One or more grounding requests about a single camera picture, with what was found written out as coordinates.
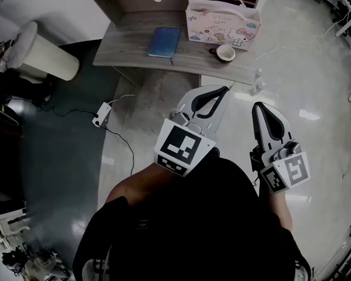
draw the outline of blue book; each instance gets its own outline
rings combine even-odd
[[[157,27],[153,33],[147,55],[172,58],[176,52],[180,34],[179,28]]]

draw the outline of wooden desk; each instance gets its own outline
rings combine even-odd
[[[181,29],[180,41],[172,59],[147,55],[156,27]],[[185,12],[131,12],[126,13],[117,26],[109,25],[94,65],[112,66],[120,73],[123,70],[119,67],[155,68],[254,83],[255,67],[239,61],[246,52],[236,50],[236,58],[229,64],[223,64],[209,53],[210,48],[216,47],[215,44],[188,40]]]

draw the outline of cup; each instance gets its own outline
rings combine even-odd
[[[215,55],[222,63],[230,63],[235,57],[235,50],[228,44],[223,44],[217,49],[210,49],[209,52]]]

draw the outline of glossy grey floor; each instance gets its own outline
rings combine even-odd
[[[295,137],[307,151],[311,181],[287,192],[298,246],[320,279],[348,249],[351,224],[351,50],[336,38],[329,8],[313,0],[267,0],[263,25],[250,52],[238,52],[242,62],[262,68],[266,88],[256,96],[248,85],[235,83],[232,98],[218,130],[222,157],[237,163],[254,180],[249,152],[255,147],[251,108],[263,101],[290,121]],[[255,62],[259,55],[277,49]],[[116,102],[109,127],[122,134],[135,152],[134,172],[153,161],[153,148],[163,123],[183,94],[195,87],[196,76],[150,72],[136,97]],[[119,84],[117,95],[134,91]],[[127,177],[132,165],[126,144],[106,135],[99,181],[99,207],[110,189]]]

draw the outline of black shirt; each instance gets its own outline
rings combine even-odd
[[[105,259],[111,280],[294,280],[309,266],[289,230],[281,227],[233,162],[206,157],[137,207],[120,197],[91,219],[73,263]]]

